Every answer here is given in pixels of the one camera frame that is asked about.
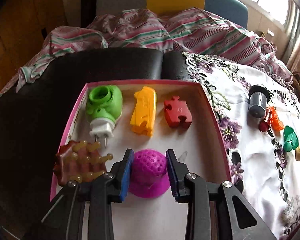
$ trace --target red small object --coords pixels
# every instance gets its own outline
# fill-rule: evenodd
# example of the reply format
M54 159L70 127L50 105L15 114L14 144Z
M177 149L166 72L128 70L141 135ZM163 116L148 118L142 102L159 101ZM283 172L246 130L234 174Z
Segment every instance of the red small object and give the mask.
M171 128L182 126L188 129L192 122L192 115L186 101L179 101L178 96L164 101L164 117Z
M266 110L266 116L260 121L258 128L261 132L267 132L270 127L271 111L269 108Z

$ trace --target white floral tablecloth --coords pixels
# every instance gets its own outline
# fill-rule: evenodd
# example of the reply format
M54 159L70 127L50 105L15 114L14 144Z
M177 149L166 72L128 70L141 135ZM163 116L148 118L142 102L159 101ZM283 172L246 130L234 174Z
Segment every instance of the white floral tablecloth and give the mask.
M210 99L223 135L232 182L277 237L290 238L300 224L300 162L284 152L283 130L261 132L248 115L252 85L270 91L269 106L292 127L300 145L300 103L292 87L279 76L220 57L183 53L188 74Z

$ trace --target wooden wall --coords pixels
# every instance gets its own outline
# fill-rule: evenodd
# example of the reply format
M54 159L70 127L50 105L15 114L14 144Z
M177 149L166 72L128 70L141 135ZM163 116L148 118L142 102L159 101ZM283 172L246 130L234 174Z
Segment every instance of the wooden wall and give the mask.
M0 90L40 51L42 29L66 24L62 0L7 0L0 10Z

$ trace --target brown plastic object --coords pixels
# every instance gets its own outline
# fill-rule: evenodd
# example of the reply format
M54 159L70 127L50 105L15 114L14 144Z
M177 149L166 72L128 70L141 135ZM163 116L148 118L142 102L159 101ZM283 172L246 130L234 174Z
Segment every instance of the brown plastic object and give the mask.
M53 168L58 178L58 184L64 186L70 180L90 182L106 172L105 162L112 160L112 154L101 157L98 148L100 143L87 141L69 141L60 147L56 154L56 164Z

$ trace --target purple flower print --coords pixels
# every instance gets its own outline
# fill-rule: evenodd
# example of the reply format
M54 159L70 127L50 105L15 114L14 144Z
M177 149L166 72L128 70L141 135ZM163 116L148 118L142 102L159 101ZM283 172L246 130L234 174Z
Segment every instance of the purple flower print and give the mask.
M247 90L249 91L251 88L251 84L249 82L246 81L246 79L243 77L242 79L238 78L238 82L241 83L241 85Z
M295 94L290 94L291 95L291 99L292 99L292 102L294 103L294 104L296 104L297 103L297 101L298 101L298 98L297 98L297 96L295 95Z
M284 103L285 105L287 105L286 99L285 99L285 95L284 95L284 93L282 91L279 91L279 97L280 97L280 101L282 103Z
M223 117L219 121L219 127L226 149L236 148L239 143L236 134L240 132L242 126L240 126L237 122L230 121L229 117Z
M283 147L281 144L279 144L279 148L277 148L277 155L280 160L280 166L284 169L287 166L288 161L285 157L285 153L283 152Z
M241 163L231 164L230 166L230 174L232 178L233 184L236 184L238 182L238 179L243 179L242 177L243 168L241 168Z
M198 68L202 69L204 72L209 73L209 74L213 73L213 69L212 69L213 66L214 66L214 63L213 64L209 63L206 60L200 61L197 64Z
M204 73L200 73L200 69L194 69L191 73L189 73L190 78L197 83L200 83L202 80L205 80L206 75Z

